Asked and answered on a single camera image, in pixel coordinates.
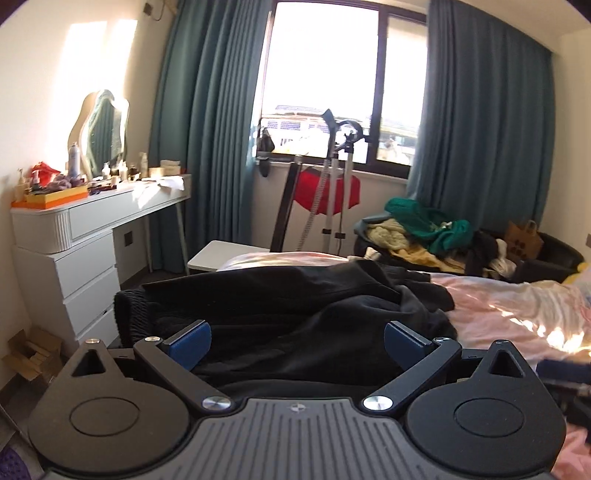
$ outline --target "vanity table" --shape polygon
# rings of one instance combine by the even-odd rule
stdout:
[[[184,190],[137,181],[47,210],[11,209],[14,264],[27,311],[33,324],[64,340],[66,355],[86,339],[109,345],[118,335],[113,228],[176,205],[187,264],[180,202],[190,197],[191,175],[182,177]]]

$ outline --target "window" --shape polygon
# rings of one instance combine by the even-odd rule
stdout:
[[[427,27],[390,17],[378,160],[413,164],[426,68]]]
[[[259,134],[275,145],[264,157],[305,155],[321,163],[329,139],[320,115],[358,121],[357,170],[407,177],[423,107],[425,16],[355,1],[279,0],[262,89]],[[344,141],[344,132],[337,142]],[[341,151],[339,158],[344,160]]]

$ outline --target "paper bag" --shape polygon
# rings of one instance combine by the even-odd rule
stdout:
[[[505,242],[507,258],[513,262],[537,258],[544,245],[544,241],[538,235],[538,226],[533,220],[527,222],[525,227],[509,222]]]

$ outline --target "electrical outlet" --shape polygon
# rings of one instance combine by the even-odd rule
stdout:
[[[146,2],[146,4],[144,5],[144,13],[146,15],[148,15],[149,17],[151,17],[153,10],[154,10],[154,7],[152,7],[152,5],[150,5],[149,3]]]
[[[134,243],[134,233],[133,231],[131,232],[127,232],[124,236],[123,236],[123,242],[125,244],[126,247],[130,246],[132,243]]]

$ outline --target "metal screw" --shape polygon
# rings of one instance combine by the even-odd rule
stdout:
[[[232,400],[214,395],[213,397],[205,398],[201,405],[206,410],[221,411],[229,409],[232,406]]]
[[[388,410],[394,405],[391,398],[384,397],[383,395],[372,395],[363,400],[363,406],[368,410],[383,411]]]

